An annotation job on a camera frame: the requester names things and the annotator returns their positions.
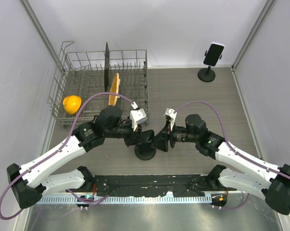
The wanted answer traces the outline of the lavender smartphone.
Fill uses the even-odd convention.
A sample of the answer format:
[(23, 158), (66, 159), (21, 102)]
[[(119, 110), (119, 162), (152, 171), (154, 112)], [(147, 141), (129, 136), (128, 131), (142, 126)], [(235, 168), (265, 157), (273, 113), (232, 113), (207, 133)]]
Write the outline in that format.
[(224, 48), (224, 44), (212, 42), (209, 49), (205, 52), (203, 64), (207, 66), (216, 66), (218, 60), (221, 59)]

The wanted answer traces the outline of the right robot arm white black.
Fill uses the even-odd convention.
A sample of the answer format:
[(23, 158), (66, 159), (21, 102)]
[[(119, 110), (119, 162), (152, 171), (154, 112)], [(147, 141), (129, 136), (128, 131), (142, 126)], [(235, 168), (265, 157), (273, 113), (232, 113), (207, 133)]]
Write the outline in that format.
[(238, 172), (222, 165), (209, 173), (208, 184), (213, 190), (222, 187), (247, 192), (264, 200), (276, 212), (290, 214), (290, 165), (278, 166), (252, 156), (224, 137), (208, 130), (198, 114), (188, 115), (185, 126), (176, 126), (166, 116), (166, 125), (155, 136), (152, 147), (167, 152), (177, 142), (190, 142), (204, 156), (226, 163)]

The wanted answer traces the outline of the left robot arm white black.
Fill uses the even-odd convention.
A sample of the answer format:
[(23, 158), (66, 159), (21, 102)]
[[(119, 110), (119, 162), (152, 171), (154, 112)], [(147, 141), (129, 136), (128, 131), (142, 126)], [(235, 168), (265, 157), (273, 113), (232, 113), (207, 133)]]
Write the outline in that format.
[(121, 118), (122, 111), (116, 106), (107, 106), (94, 119), (78, 125), (70, 137), (39, 158), (21, 166), (7, 167), (8, 181), (21, 209), (36, 204), (44, 195), (68, 189), (88, 192), (94, 178), (86, 167), (78, 167), (66, 174), (53, 172), (95, 147), (106, 138), (123, 139), (126, 146), (135, 147), (135, 155), (141, 160), (150, 160), (156, 150), (152, 129), (143, 131), (141, 123), (147, 117), (143, 109), (132, 110), (127, 119)]

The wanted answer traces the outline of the orange wooden plate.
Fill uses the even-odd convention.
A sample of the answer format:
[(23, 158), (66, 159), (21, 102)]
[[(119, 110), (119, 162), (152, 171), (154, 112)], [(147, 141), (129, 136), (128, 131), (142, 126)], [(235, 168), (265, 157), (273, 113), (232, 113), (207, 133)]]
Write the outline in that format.
[(120, 85), (120, 77), (119, 73), (116, 73), (110, 88), (111, 93), (115, 93), (115, 95), (109, 95), (108, 105), (116, 105), (117, 99), (119, 98), (119, 85)]

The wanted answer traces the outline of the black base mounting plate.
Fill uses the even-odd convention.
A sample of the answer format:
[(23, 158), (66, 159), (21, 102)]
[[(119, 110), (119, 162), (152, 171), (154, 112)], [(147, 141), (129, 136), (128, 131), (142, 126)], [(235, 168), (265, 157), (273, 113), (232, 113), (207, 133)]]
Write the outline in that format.
[(93, 193), (114, 197), (202, 196), (205, 192), (233, 191), (206, 175), (96, 175), (87, 189), (71, 189), (74, 193)]

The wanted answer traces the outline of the yellow bowl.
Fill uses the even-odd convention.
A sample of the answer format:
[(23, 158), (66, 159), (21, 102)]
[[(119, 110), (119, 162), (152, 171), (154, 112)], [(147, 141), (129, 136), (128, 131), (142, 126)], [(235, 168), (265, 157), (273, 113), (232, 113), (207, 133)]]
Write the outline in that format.
[(67, 96), (63, 100), (63, 108), (70, 115), (75, 114), (81, 107), (81, 104), (82, 99), (77, 95)]

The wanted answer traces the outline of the black plate upright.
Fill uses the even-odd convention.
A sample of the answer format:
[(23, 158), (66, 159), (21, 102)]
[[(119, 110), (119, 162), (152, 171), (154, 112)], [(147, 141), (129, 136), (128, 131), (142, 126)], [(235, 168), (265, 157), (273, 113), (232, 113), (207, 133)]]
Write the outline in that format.
[(105, 47), (105, 59), (104, 59), (104, 90), (108, 91), (109, 87), (109, 74), (110, 74), (110, 50), (108, 43), (106, 42)]

